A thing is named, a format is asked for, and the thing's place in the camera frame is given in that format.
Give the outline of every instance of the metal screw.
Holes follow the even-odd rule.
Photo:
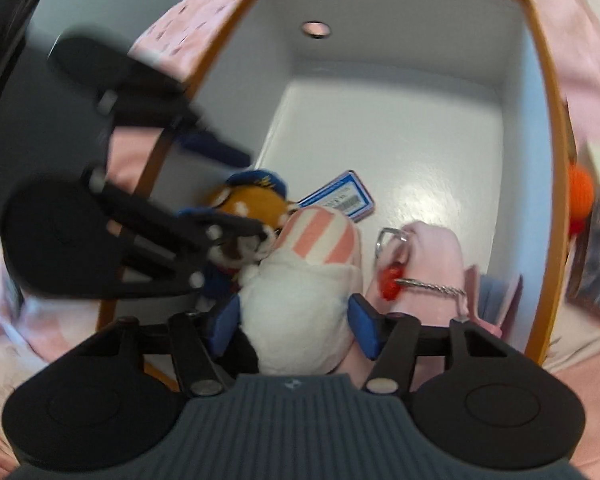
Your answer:
[[[213,397],[222,393],[222,384],[213,379],[203,379],[196,381],[190,386],[191,393],[199,397]]]
[[[376,377],[366,384],[366,389],[372,394],[389,395],[398,391],[398,383],[386,377]]]
[[[113,109],[113,105],[116,104],[117,100],[118,94],[116,94],[113,90],[107,90],[100,98],[100,101],[98,101],[96,110],[102,115],[109,115]]]
[[[199,270],[189,276],[189,285],[191,288],[202,288],[205,285],[205,275]]]
[[[106,183],[107,177],[101,168],[95,168],[93,171],[91,171],[91,176],[89,177],[89,190],[93,194],[98,195],[102,193]]]

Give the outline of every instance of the white surface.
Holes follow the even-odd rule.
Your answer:
[[[258,165],[299,200],[354,170],[376,201],[359,222],[365,287],[382,227],[413,220],[458,236],[489,263],[502,172],[502,113],[492,89],[382,66],[305,66],[286,89]]]
[[[523,19],[513,0],[270,0],[296,59],[415,68],[502,84]],[[301,34],[307,20],[328,40]]]

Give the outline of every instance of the pink plush toy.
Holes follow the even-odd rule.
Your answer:
[[[394,236],[382,246],[387,232]],[[378,238],[376,255],[376,273],[365,297],[381,314],[403,312],[428,326],[449,326],[453,319],[470,320],[493,335],[502,336],[501,326],[518,296],[520,277],[507,287],[498,306],[497,322],[482,320],[478,316],[480,274],[476,266],[465,270],[460,243],[449,229],[423,222],[405,225],[400,230],[385,229]],[[442,357],[419,358],[411,389],[416,390],[441,373],[443,366]],[[357,386],[362,386],[371,368],[372,363],[356,345],[338,371],[348,373]]]

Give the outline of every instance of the pink fabric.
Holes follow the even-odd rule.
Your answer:
[[[378,274],[394,262],[404,264],[404,278],[464,289],[462,251],[452,231],[424,222],[405,225],[402,231],[407,242],[392,238],[378,258],[376,275],[365,295],[368,302],[382,314],[403,312],[429,326],[449,326],[456,316],[467,316],[465,300],[458,303],[455,298],[421,288],[406,288],[392,302],[382,298]]]
[[[291,249],[312,265],[360,268],[360,234],[356,225],[329,207],[312,205],[294,213],[274,244],[274,250],[279,248]]]
[[[362,388],[373,367],[373,361],[365,357],[358,343],[354,341],[349,352],[334,370],[334,373],[348,374],[351,383],[356,388]]]
[[[98,309],[97,301],[33,296],[18,307],[0,248],[0,414],[10,391],[94,332]],[[17,465],[0,428],[0,479]]]
[[[499,327],[478,318],[479,273],[477,267],[464,270],[460,242],[444,227],[413,222],[401,229],[402,238],[394,236],[376,262],[376,275],[366,291],[368,302],[382,314],[402,312],[417,317],[423,325],[449,326],[456,317],[468,317],[492,334],[500,337]],[[422,288],[410,287],[400,292],[395,301],[382,298],[379,275],[391,264],[403,266],[404,278],[432,285],[452,286],[466,292],[466,297],[451,298]],[[430,378],[444,371],[444,358],[421,357],[413,373],[411,389],[417,390]]]
[[[588,478],[598,480],[600,479],[600,353],[555,375],[578,394],[587,417],[584,434],[571,463]]]
[[[133,191],[162,130],[117,128],[111,136],[107,172],[109,179],[122,189]]]

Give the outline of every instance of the black gripper pad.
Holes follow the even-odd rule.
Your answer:
[[[346,376],[241,376],[227,394],[190,400],[158,445],[90,473],[25,465],[11,480],[584,480],[567,459],[526,471],[456,460],[420,434],[395,397]]]

